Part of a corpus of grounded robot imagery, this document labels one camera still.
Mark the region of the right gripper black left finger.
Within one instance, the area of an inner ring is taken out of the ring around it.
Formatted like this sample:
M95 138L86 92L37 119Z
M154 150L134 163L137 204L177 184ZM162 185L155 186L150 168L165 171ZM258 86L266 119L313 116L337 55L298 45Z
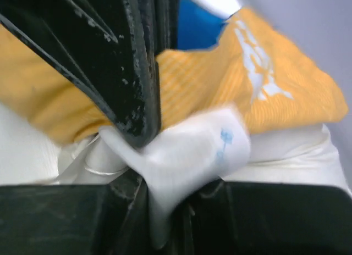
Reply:
M1 254L148 254L147 187L128 170L106 185L1 187Z

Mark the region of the white pillow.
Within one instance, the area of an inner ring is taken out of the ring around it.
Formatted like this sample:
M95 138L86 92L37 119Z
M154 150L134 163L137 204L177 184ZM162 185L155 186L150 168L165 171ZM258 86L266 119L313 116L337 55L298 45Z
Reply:
M148 186L155 248L168 238L176 206L217 178L326 185L348 190L339 153L323 124L249 136L233 106L195 114L133 149L113 127L55 144L1 106L1 184L107 184L131 168Z

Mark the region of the blue yellow Mickey pillowcase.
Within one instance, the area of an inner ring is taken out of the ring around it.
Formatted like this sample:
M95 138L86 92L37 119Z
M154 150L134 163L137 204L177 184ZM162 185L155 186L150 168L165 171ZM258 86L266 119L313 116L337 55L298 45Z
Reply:
M160 129L237 106L251 134L342 120L334 80L237 0L152 0ZM60 145L115 126L1 23L1 102Z

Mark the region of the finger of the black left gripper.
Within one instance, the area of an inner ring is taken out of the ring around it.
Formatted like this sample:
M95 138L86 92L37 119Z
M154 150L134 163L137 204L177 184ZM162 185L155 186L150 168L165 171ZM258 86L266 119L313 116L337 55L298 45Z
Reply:
M152 5L152 0L1 0L1 23L140 148L160 129Z

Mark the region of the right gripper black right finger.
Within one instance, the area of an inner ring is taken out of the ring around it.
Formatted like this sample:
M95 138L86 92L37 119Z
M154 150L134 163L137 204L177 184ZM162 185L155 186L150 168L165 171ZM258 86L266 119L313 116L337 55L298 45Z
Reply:
M333 186L217 180L179 208L163 254L351 254L351 197Z

